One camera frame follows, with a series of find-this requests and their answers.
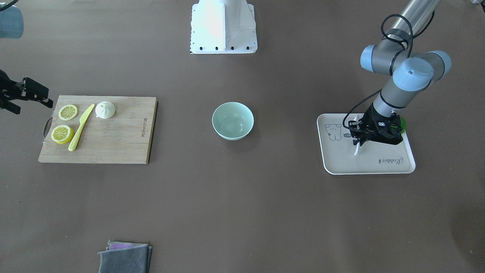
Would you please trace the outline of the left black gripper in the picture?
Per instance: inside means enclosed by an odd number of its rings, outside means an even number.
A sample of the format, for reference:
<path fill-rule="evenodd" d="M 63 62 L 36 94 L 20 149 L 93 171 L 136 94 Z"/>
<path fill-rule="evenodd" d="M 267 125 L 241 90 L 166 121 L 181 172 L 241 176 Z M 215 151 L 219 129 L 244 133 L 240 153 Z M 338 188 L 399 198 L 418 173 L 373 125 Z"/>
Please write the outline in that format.
<path fill-rule="evenodd" d="M 400 115 L 383 116 L 372 104 L 363 116 L 363 125 L 353 126 L 354 145 L 362 146 L 366 141 L 398 145 L 403 131 Z"/>

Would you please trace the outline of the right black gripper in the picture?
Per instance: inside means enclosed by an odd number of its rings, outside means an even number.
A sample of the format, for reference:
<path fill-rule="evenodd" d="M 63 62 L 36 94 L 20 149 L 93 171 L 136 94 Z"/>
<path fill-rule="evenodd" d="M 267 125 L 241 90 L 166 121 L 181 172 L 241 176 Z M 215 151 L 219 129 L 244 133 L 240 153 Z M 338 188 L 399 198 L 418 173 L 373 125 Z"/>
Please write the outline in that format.
<path fill-rule="evenodd" d="M 10 102 L 11 100 L 36 101 L 47 108 L 53 107 L 53 100 L 49 99 L 49 89 L 35 80 L 24 77 L 22 81 L 11 80 L 7 74 L 0 70 L 0 109 L 8 110 L 13 114 L 20 114 L 21 108 Z"/>

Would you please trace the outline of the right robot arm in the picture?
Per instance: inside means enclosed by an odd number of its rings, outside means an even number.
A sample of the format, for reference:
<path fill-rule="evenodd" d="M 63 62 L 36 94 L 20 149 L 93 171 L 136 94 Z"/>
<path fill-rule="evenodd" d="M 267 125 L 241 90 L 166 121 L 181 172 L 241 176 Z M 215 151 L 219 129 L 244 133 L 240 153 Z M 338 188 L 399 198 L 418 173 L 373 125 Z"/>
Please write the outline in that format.
<path fill-rule="evenodd" d="M 18 7 L 17 0 L 10 3 L 1 3 L 0 34 L 1 38 L 19 39 L 23 35 L 23 16 Z M 53 107 L 53 100 L 48 98 L 49 89 L 35 80 L 24 77 L 22 81 L 15 82 L 7 74 L 0 71 L 0 107 L 13 114 L 20 114 L 21 107 L 12 103 L 12 100 L 35 101 L 48 108 Z"/>

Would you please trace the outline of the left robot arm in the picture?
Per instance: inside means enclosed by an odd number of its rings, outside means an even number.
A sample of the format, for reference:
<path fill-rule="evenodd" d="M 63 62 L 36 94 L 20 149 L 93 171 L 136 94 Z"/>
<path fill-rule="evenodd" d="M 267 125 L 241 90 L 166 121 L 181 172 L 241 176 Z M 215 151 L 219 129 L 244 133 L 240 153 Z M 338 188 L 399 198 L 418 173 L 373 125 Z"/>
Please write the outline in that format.
<path fill-rule="evenodd" d="M 390 79 L 372 95 L 374 102 L 359 120 L 344 118 L 343 126 L 349 129 L 354 145 L 362 146 L 366 141 L 401 143 L 402 111 L 419 92 L 450 71 L 452 61 L 444 51 L 412 53 L 414 39 L 429 26 L 439 3 L 438 0 L 411 0 L 402 13 L 390 15 L 397 20 L 390 29 L 381 29 L 382 40 L 363 50 L 362 68 L 387 74 Z"/>

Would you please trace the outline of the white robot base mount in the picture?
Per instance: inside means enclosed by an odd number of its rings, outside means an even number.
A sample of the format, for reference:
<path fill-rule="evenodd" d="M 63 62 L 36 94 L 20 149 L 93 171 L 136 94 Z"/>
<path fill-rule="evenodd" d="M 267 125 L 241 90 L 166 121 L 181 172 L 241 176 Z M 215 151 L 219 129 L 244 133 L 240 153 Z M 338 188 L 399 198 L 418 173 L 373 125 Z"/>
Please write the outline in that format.
<path fill-rule="evenodd" d="M 191 54 L 250 54 L 258 50 L 254 6 L 246 0 L 192 5 Z"/>

